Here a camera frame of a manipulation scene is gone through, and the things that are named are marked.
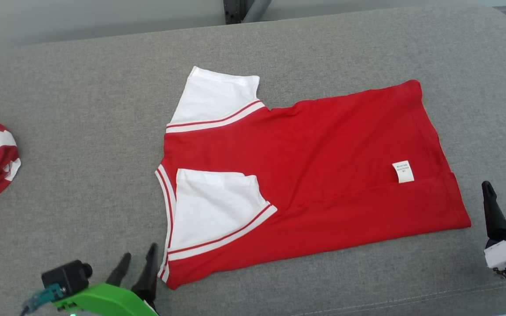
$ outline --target red stripe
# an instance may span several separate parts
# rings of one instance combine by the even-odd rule
[[[161,171],[159,168],[157,168],[157,174],[159,174],[159,177],[161,178],[161,182],[163,182],[163,187],[166,191],[167,196],[167,203],[169,204],[169,220],[171,221],[171,230],[169,232],[169,242],[167,242],[167,248],[171,247],[171,236],[173,236],[173,207],[171,206],[171,195],[169,194],[169,188],[167,187],[167,182],[165,182],[165,179],[163,178],[163,175],[161,174]],[[163,274],[165,274],[165,269],[167,268],[167,263],[169,262],[169,255],[165,256],[165,265],[163,266],[163,271],[161,271],[161,274],[159,276],[160,280],[163,278]]]
[[[174,254],[176,252],[191,250],[191,249],[194,249],[194,248],[199,248],[199,247],[202,247],[202,246],[206,246],[207,244],[213,244],[215,242],[219,242],[220,240],[224,240],[225,238],[228,238],[228,237],[230,237],[230,236],[232,236],[234,234],[237,234],[238,232],[241,232],[241,230],[244,230],[245,228],[247,228],[247,226],[251,225],[251,223],[253,223],[257,218],[259,218],[259,216],[261,216],[261,214],[263,214],[263,212],[265,212],[270,206],[271,206],[271,204],[267,205],[261,212],[259,212],[259,214],[257,214],[257,216],[255,216],[255,218],[253,218],[251,220],[251,222],[247,223],[247,225],[243,226],[242,228],[240,228],[239,230],[236,230],[235,232],[233,232],[231,234],[223,236],[222,238],[218,238],[217,240],[212,240],[212,241],[209,241],[209,242],[205,242],[204,244],[197,244],[196,246],[192,246],[192,247],[188,247],[188,248],[183,248],[183,249],[179,249],[179,250],[169,251],[169,252],[167,252],[167,255]]]
[[[250,104],[248,104],[247,106],[245,106],[244,108],[242,108],[241,110],[235,112],[234,114],[228,116],[227,118],[223,118],[221,120],[215,120],[215,121],[204,121],[204,122],[193,122],[193,123],[183,123],[183,124],[173,124],[173,125],[169,125],[167,124],[167,128],[170,128],[170,127],[179,127],[179,126],[189,126],[189,125],[197,125],[197,124],[208,124],[208,123],[217,123],[217,122],[223,122],[225,120],[228,120],[228,119],[231,119],[232,117],[236,116],[237,114],[243,112],[246,108],[249,108],[250,106],[252,106],[253,104],[257,104],[261,102],[261,100],[256,100],[255,102],[252,102]]]
[[[173,206],[171,206],[171,196],[169,194],[169,188],[167,188],[167,182],[165,182],[165,179],[163,178],[163,175],[161,174],[161,171],[159,168],[157,168],[157,174],[159,174],[161,178],[161,182],[163,182],[163,186],[165,187],[165,190],[167,191],[167,202],[169,203],[169,220],[171,221],[171,231],[169,232],[169,243],[167,244],[167,247],[171,247],[171,236],[173,235]]]

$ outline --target couch cushion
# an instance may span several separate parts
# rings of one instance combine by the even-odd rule
[[[161,315],[506,313],[506,284],[484,262],[481,195],[490,180],[506,214],[506,16],[455,6],[0,54],[0,123],[22,160],[0,194],[0,315],[18,313],[45,270],[80,259],[93,266],[96,284],[130,251],[129,287],[149,244],[163,247],[165,209],[153,172],[194,65],[258,75],[257,96],[272,108],[419,80],[472,228],[217,273],[176,291],[159,284]]]

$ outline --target red t-shirt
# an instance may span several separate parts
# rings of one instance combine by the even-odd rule
[[[195,68],[189,81],[197,72],[213,85],[223,75]],[[156,171],[169,222],[158,276],[175,289],[212,272],[469,227],[421,98],[410,80],[289,108],[251,100],[218,119],[175,113]]]

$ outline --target seam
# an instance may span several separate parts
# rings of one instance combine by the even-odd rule
[[[429,180],[435,180],[435,179],[438,179],[440,176],[445,176],[446,174],[452,174],[452,172],[451,171],[441,172],[437,176],[427,176],[426,178],[419,178],[419,179],[416,179],[416,180],[413,180],[413,181],[409,181],[409,182],[405,182],[405,183],[416,183],[416,182],[425,182],[425,181],[429,181]],[[322,202],[322,201],[329,202],[329,201],[335,201],[335,200],[343,200],[345,198],[349,198],[353,194],[358,194],[360,192],[366,192],[366,191],[370,191],[370,190],[377,190],[377,189],[385,188],[387,186],[399,186],[400,184],[403,184],[403,183],[399,183],[399,182],[396,181],[396,182],[388,182],[388,183],[384,183],[384,184],[378,184],[378,185],[375,185],[375,186],[372,186],[372,187],[368,187],[368,188],[355,189],[355,190],[351,190],[351,191],[346,192],[346,193],[338,194],[336,196],[331,196],[330,198],[327,198],[325,200],[322,200],[322,199],[316,200],[314,202],[311,202],[309,205],[315,204],[317,202]]]
[[[249,222],[247,222],[247,224],[245,224],[243,227],[239,228],[238,230],[234,230],[233,232],[229,233],[229,234],[225,234],[224,236],[220,237],[220,238],[217,238],[217,239],[214,239],[214,240],[211,240],[211,241],[207,241],[207,242],[203,242],[202,244],[197,244],[195,246],[189,246],[189,247],[185,247],[185,248],[181,248],[181,249],[174,249],[174,250],[169,250],[167,249],[167,254],[176,254],[177,252],[183,252],[183,251],[187,251],[187,250],[191,250],[191,249],[196,249],[196,248],[201,248],[202,246],[207,246],[209,244],[214,244],[215,242],[219,242],[219,241],[222,241],[224,240],[225,238],[228,238],[230,236],[233,236],[239,232],[241,232],[241,230],[244,230],[245,228],[247,228],[249,225],[251,225],[255,220],[257,220],[257,218],[259,218],[259,216],[261,216],[266,210],[269,209],[269,207],[272,206],[271,203],[269,202],[266,202],[265,203],[266,205],[263,206],[263,208],[261,209],[260,212],[257,213],[257,215],[255,215],[255,217],[253,217],[252,220],[250,220]]]
[[[174,128],[174,127],[181,127],[181,126],[194,126],[194,125],[200,125],[200,124],[213,124],[218,122],[223,122],[225,120],[229,120],[233,118],[234,116],[237,116],[239,113],[247,110],[247,108],[261,102],[261,100],[257,99],[255,101],[251,101],[247,103],[245,106],[241,107],[239,110],[236,110],[233,113],[228,114],[227,116],[224,116],[223,118],[219,118],[216,120],[195,120],[195,121],[188,121],[188,122],[180,122],[180,123],[174,123],[174,124],[167,124],[166,129]]]
[[[439,298],[450,298],[452,296],[458,296],[458,295],[463,295],[463,294],[471,294],[471,293],[480,293],[480,292],[486,292],[486,291],[493,291],[493,290],[498,290],[500,288],[505,288],[505,287],[504,286],[497,286],[497,287],[494,287],[494,288],[486,288],[484,290],[476,290],[476,291],[469,291],[469,292],[452,294],[452,295],[446,295],[446,296],[439,296],[438,298],[427,298],[426,300],[419,300],[419,301],[415,301],[415,302],[407,302],[407,303],[401,303],[401,304],[395,304],[395,305],[380,306],[380,307],[368,308],[368,309],[351,310],[349,312],[338,312],[336,314],[325,314],[324,316],[345,315],[345,314],[351,314],[353,312],[366,312],[368,310],[381,309],[381,308],[390,308],[390,307],[396,307],[396,306],[402,306],[402,305],[415,304],[415,303],[426,302],[426,301],[430,301],[430,300],[438,300]]]
[[[176,203],[177,201],[171,200],[171,192],[169,192],[169,187],[167,186],[167,181],[163,178],[162,170],[165,171],[165,177],[167,178],[167,181],[169,181],[169,178],[167,176],[167,172],[165,168],[160,164],[159,167],[155,170],[155,175],[157,176],[157,179],[159,180],[159,184],[161,186],[161,191],[163,192],[163,198],[165,199],[165,211],[167,216],[167,236],[165,236],[165,248],[163,250],[163,261],[161,263],[161,267],[158,273],[158,276],[163,282],[167,282],[167,279],[169,278],[169,256],[167,254],[167,250],[169,249],[169,246],[171,245],[171,237],[173,236],[173,203]]]
[[[227,246],[231,242],[235,242],[238,238],[242,238],[246,234],[253,232],[253,230],[255,230],[258,226],[263,224],[267,219],[269,219],[273,214],[275,214],[275,212],[277,212],[277,208],[275,208],[275,206],[271,205],[251,225],[249,225],[244,230],[237,232],[237,234],[234,234],[234,235],[231,235],[227,238],[224,238],[223,240],[220,240],[219,242],[215,242],[214,244],[207,244],[205,246],[201,246],[200,248],[194,248],[191,250],[186,250],[184,252],[177,252],[175,254],[169,254],[169,258],[171,261],[183,260],[186,258],[190,258],[190,257],[197,256],[200,254],[205,254],[205,253],[210,252],[212,250],[216,250],[216,249],[222,248],[224,246]]]
[[[440,160],[444,163],[444,166],[441,166],[441,169],[443,169],[445,166],[448,167],[448,171],[452,172],[450,165],[448,164],[448,160],[446,160],[446,155],[442,151],[442,146],[440,143],[440,136],[438,132],[436,131],[436,128],[434,128],[434,125],[432,124],[432,121],[428,117],[427,110],[425,110],[425,106],[423,104],[423,90],[419,88],[421,98],[419,99],[419,106],[418,109],[415,111],[411,111],[411,119],[413,122],[413,125],[415,126],[416,130],[419,131],[420,136],[423,138],[425,144],[438,144],[438,148],[440,148]],[[425,150],[427,151],[427,154],[429,156],[429,159],[434,161],[437,158],[437,155],[434,154],[432,148],[430,146],[424,146]],[[442,186],[444,187],[445,192],[448,192],[448,185],[446,182],[442,182]],[[467,219],[465,216],[461,214],[461,212],[456,212],[458,209],[455,207],[456,204],[458,204],[457,199],[456,202],[454,202],[454,198],[451,197],[449,199],[450,206],[451,206],[451,215],[454,216],[458,222],[466,221]]]
[[[336,311],[339,311],[339,310],[358,308],[358,307],[365,307],[365,306],[374,306],[374,305],[393,303],[393,302],[401,302],[401,301],[406,301],[406,300],[412,300],[414,298],[425,298],[427,296],[432,296],[432,295],[436,295],[436,294],[444,294],[444,293],[450,293],[450,292],[456,292],[456,291],[473,290],[475,288],[496,286],[496,285],[501,285],[501,284],[502,284],[502,282],[497,282],[497,283],[492,283],[492,284],[477,285],[477,286],[473,286],[473,287],[456,288],[454,290],[440,291],[440,292],[431,293],[431,294],[424,294],[424,295],[419,295],[419,296],[413,296],[411,298],[399,298],[397,300],[389,300],[389,301],[385,301],[385,302],[377,302],[377,303],[363,304],[363,305],[356,305],[356,306],[348,306],[348,307],[342,307],[342,308],[333,308],[333,309],[326,309],[326,310],[318,310],[318,311],[315,311],[315,312],[304,312],[302,314],[295,314],[295,315],[292,315],[292,316],[305,316],[305,315],[318,314],[320,312],[336,312]]]

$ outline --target white label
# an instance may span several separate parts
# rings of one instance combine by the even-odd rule
[[[414,181],[413,172],[411,171],[411,167],[409,166],[409,162],[405,160],[404,162],[396,162],[392,164],[394,166],[395,171],[398,173],[399,183]]]

